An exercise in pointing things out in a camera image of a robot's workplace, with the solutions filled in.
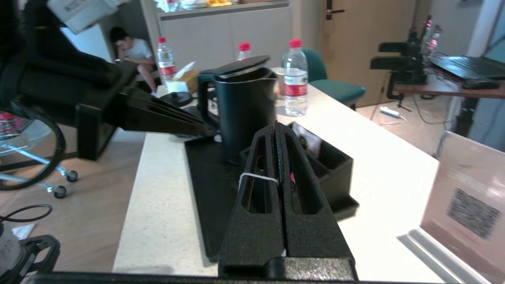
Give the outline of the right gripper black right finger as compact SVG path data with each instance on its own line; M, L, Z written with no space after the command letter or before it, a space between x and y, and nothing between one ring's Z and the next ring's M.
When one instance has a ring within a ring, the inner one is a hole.
M299 279L358 280L343 237L305 150L288 126L276 124L287 272Z

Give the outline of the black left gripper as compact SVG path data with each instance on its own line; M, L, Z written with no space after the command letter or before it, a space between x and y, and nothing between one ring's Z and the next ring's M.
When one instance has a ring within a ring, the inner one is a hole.
M81 92L75 106L78 158L96 161L106 150L117 127L125 131L186 136L215 134L215 128L191 113L139 89L126 88L116 102L116 126L108 115L117 92Z

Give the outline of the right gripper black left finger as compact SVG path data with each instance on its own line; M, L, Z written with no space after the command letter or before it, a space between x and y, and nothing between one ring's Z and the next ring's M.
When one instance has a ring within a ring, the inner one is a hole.
M284 251L273 127L251 142L238 195L218 258L220 277L264 277L265 264Z

